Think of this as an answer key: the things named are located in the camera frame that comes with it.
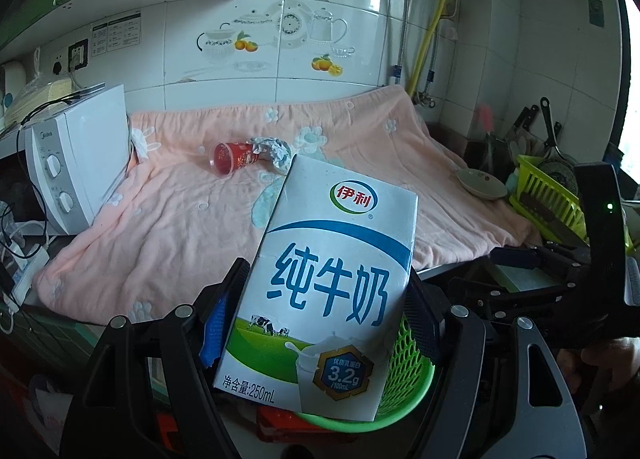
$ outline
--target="printed green grass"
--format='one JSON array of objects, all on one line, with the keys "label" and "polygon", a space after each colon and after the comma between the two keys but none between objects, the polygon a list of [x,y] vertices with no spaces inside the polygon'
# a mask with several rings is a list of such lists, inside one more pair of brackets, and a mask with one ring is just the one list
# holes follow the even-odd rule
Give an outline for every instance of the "printed green grass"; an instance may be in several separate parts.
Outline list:
[{"label": "printed green grass", "polygon": [[295,338],[270,336],[262,328],[249,327],[249,322],[236,318],[234,328],[226,344],[226,350],[247,367],[272,378],[298,382],[295,351],[287,349],[285,342],[293,342],[298,349],[311,345]]}]

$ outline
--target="white knob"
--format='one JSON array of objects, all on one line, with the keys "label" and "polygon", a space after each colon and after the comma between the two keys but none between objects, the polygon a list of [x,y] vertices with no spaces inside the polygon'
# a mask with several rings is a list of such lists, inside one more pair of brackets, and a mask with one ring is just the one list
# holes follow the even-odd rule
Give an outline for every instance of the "white knob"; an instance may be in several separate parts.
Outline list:
[{"label": "white knob", "polygon": [[60,173],[60,160],[53,154],[47,156],[47,170],[52,178]]},{"label": "white knob", "polygon": [[71,208],[74,207],[74,200],[66,192],[62,192],[58,196],[58,202],[60,203],[60,206],[62,206],[62,210],[64,210],[65,213],[69,213],[71,211]]}]

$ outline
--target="silver bolt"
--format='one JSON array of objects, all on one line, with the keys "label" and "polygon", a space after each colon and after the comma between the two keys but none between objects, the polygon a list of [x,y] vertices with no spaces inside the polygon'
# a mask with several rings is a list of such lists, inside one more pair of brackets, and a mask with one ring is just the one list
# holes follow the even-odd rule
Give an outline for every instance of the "silver bolt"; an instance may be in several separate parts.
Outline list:
[{"label": "silver bolt", "polygon": [[120,329],[124,327],[126,323],[127,323],[127,319],[124,318],[123,316],[114,316],[109,322],[109,325],[114,329]]},{"label": "silver bolt", "polygon": [[193,308],[190,305],[179,305],[175,309],[175,315],[178,318],[188,318],[191,316],[191,313],[193,313]]},{"label": "silver bolt", "polygon": [[469,316],[469,310],[463,305],[456,304],[451,306],[451,314],[458,318],[464,318]]},{"label": "silver bolt", "polygon": [[519,316],[518,325],[523,329],[531,329],[533,327],[533,322],[530,321],[526,316]]}]

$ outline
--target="yili milk carton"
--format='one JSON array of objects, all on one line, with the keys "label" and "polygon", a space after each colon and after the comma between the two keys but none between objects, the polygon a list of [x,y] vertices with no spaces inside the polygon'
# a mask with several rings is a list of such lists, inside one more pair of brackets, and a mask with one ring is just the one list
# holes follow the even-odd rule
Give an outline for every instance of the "yili milk carton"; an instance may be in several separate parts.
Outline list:
[{"label": "yili milk carton", "polygon": [[396,342],[418,198],[296,156],[214,386],[265,405],[372,421]]}]

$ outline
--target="black ladle handle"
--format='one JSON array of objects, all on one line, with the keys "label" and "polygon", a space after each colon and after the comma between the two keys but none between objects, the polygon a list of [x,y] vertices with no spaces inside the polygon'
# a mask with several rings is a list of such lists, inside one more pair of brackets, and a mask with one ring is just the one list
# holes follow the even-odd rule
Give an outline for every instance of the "black ladle handle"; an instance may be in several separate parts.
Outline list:
[{"label": "black ladle handle", "polygon": [[546,142],[545,145],[547,147],[553,147],[554,149],[558,149],[558,141],[556,140],[556,131],[554,130],[554,121],[551,118],[551,109],[549,108],[549,98],[543,96],[540,99],[540,110],[542,110],[542,115],[545,118],[545,127],[546,127]]}]

